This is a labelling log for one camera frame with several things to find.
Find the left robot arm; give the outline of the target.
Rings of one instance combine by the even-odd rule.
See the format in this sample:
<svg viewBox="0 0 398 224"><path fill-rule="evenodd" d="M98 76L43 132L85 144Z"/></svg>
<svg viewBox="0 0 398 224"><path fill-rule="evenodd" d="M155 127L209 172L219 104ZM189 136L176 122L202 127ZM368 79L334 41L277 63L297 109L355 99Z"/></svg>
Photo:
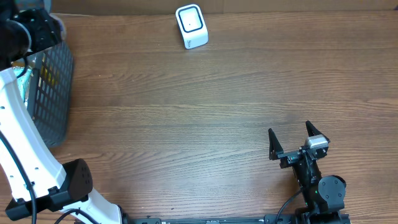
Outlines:
<svg viewBox="0 0 398 224"><path fill-rule="evenodd" d="M63 22L43 1L19 9L1 2L1 166L12 200L11 220L43 210L83 223L127 223L119 205L93 188L83 159L60 163L50 148L67 132L74 70Z"/></svg>

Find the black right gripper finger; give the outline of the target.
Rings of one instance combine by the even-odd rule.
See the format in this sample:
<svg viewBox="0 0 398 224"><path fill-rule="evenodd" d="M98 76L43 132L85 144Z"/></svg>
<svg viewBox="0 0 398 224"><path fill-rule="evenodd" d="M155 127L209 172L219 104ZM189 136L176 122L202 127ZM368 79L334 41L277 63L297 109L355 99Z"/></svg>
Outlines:
<svg viewBox="0 0 398 224"><path fill-rule="evenodd" d="M269 135L269 159L274 161L279 158L280 154L284 153L284 150L280 145L280 142L277 136L275 135L275 132L272 130L272 128L268 129L268 135Z"/></svg>
<svg viewBox="0 0 398 224"><path fill-rule="evenodd" d="M330 143L328 137L323 135L309 120L305 122L308 138L306 143Z"/></svg>

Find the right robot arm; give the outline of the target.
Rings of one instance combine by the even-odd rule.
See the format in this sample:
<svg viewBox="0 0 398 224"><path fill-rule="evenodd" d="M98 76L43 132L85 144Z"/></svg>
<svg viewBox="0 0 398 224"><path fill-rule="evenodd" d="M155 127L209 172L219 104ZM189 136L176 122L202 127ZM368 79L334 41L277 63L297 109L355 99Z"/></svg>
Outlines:
<svg viewBox="0 0 398 224"><path fill-rule="evenodd" d="M338 175L322 176L317 160L327 155L330 140L310 121L305 122L308 138L298 150L284 152L272 129L269 135L269 159L279 160L282 169L291 167L300 189L293 194L275 215L265 215L265 223L348 224L349 215L342 214L346 182ZM295 213L283 215L286 206L303 195L305 206Z"/></svg>

